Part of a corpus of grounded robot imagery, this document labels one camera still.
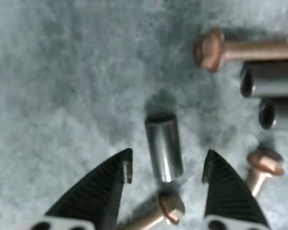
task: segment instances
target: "ridged black plastic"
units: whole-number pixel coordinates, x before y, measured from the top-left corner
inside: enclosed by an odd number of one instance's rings
[[[209,150],[205,160],[203,183],[209,183],[205,216],[268,223],[245,182],[217,152]]]
[[[131,181],[132,149],[126,149],[89,172],[46,215],[88,220],[96,230],[114,230],[123,185]]]

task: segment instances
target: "copper bolt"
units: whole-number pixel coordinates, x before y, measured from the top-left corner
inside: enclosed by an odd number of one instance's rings
[[[156,208],[122,230],[148,230],[164,220],[168,224],[178,225],[184,212],[184,204],[179,196],[159,195]]]
[[[284,174],[283,158],[277,152],[261,148],[247,158],[251,165],[246,184],[254,197],[258,197],[260,190],[268,178]]]
[[[201,36],[194,48],[196,63],[216,72],[225,60],[281,60],[288,59],[288,43],[284,42],[227,42],[220,29],[212,29]]]

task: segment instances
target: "metal cylinder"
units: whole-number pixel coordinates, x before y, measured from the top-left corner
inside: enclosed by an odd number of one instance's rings
[[[240,89],[247,98],[288,97],[288,63],[246,66],[242,72]]]
[[[258,169],[250,169],[246,184],[250,188],[250,191],[254,197],[258,197],[263,184],[269,178],[269,174],[262,172]]]
[[[259,122],[266,130],[288,131],[288,98],[263,100],[259,106]]]
[[[183,174],[176,116],[149,116],[145,129],[155,178],[161,182],[176,180]]]

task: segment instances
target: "bolt head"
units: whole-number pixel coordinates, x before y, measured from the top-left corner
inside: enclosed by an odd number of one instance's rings
[[[167,218],[167,222],[172,225],[178,225],[185,213],[185,207],[181,198],[175,194],[160,194],[158,202]]]
[[[271,176],[281,176],[285,173],[283,169],[283,158],[274,150],[259,148],[247,158],[249,164],[261,172]]]
[[[224,40],[223,32],[217,28],[199,37],[194,47],[194,58],[198,66],[211,72],[218,71],[223,64]]]

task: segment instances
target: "fuzzy fabric surface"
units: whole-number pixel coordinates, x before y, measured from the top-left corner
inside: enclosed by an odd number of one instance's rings
[[[133,183],[119,222],[143,213],[158,190],[144,119],[172,111],[185,170],[176,229],[203,219],[209,148],[245,178],[247,154],[264,143],[286,174],[259,204],[272,229],[288,230],[288,133],[260,128],[259,100],[240,94],[242,63],[214,74],[194,64],[195,39],[216,26],[233,39],[288,39],[288,0],[0,0],[0,229],[43,215],[128,147]]]

